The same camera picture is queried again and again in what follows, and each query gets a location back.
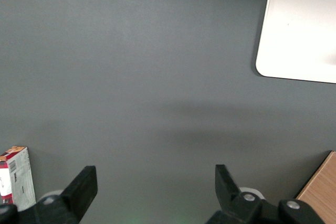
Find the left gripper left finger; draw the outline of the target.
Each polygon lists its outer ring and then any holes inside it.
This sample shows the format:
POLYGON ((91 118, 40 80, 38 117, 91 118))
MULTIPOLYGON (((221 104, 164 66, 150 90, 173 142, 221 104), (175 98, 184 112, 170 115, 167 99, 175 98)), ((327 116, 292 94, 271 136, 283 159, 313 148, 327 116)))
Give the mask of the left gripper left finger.
POLYGON ((42 198, 26 210, 1 205, 1 223, 80 223, 98 192, 95 166, 86 166, 59 194, 42 198))

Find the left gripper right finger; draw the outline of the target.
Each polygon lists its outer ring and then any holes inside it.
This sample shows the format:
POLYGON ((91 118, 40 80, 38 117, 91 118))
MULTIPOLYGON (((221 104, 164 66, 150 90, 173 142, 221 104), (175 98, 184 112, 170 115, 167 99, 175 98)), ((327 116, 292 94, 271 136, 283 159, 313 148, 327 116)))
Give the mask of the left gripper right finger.
POLYGON ((225 165, 215 166, 215 191, 221 210, 207 223, 324 223, 301 200, 283 199, 275 206, 256 193, 243 192, 225 165))

